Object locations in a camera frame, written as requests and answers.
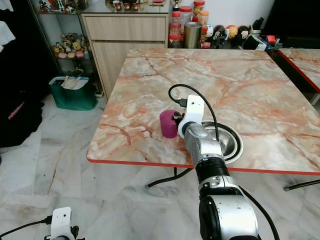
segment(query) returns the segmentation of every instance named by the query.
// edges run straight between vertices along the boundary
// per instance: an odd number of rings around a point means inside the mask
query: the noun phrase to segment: stainless steel bowl
[[[216,139],[216,128],[213,121],[202,121],[203,127]],[[230,126],[217,122],[219,142],[226,164],[236,161],[244,151],[244,142],[240,135]]]

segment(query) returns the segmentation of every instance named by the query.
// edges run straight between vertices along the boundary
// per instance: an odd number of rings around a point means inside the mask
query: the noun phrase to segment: white tile floor
[[[105,102],[92,111],[58,109],[45,99],[43,122],[22,145],[0,149],[0,233],[41,220],[58,207],[72,208],[72,224],[88,240],[200,240],[195,171],[150,189],[171,176],[165,167],[90,163],[86,151]],[[320,185],[283,187],[317,176],[232,172],[265,207],[281,240],[320,240]],[[256,209],[259,233],[272,240]],[[49,226],[25,228],[5,240],[39,240]]]

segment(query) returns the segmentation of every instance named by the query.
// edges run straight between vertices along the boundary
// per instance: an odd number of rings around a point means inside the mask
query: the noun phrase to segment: cabinet drawer
[[[129,49],[158,49],[165,48],[164,43],[118,43],[118,42],[93,42],[96,63],[100,72],[104,93],[107,98],[118,80],[122,65]]]
[[[165,17],[86,17],[92,40],[165,41]]]

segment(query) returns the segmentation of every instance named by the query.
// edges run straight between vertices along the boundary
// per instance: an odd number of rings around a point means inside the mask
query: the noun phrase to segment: green bag
[[[70,87],[66,83],[71,83],[71,88],[74,85],[75,89],[66,89]],[[87,111],[94,109],[98,103],[88,77],[57,76],[49,82],[49,87],[60,109]]]

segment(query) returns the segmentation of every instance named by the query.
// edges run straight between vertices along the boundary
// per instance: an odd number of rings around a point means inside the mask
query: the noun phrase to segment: pink cup
[[[165,110],[160,114],[162,135],[169,139],[174,138],[178,133],[176,122],[172,120],[175,112],[175,110]]]

